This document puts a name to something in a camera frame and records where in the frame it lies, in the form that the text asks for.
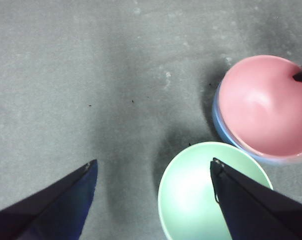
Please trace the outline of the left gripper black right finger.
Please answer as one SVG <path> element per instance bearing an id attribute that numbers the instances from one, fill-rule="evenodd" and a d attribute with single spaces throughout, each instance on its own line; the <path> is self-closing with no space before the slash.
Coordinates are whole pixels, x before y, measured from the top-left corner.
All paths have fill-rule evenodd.
<path id="1" fill-rule="evenodd" d="M 302 203 L 217 158 L 210 162 L 215 201 L 234 240 L 302 240 Z"/>

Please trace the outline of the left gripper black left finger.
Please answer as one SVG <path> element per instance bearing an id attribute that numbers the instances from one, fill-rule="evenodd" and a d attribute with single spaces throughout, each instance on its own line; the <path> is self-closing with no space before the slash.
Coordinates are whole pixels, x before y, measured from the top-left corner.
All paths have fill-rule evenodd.
<path id="1" fill-rule="evenodd" d="M 77 240 L 94 199 L 92 160 L 43 190 L 0 210 L 0 240 Z"/>

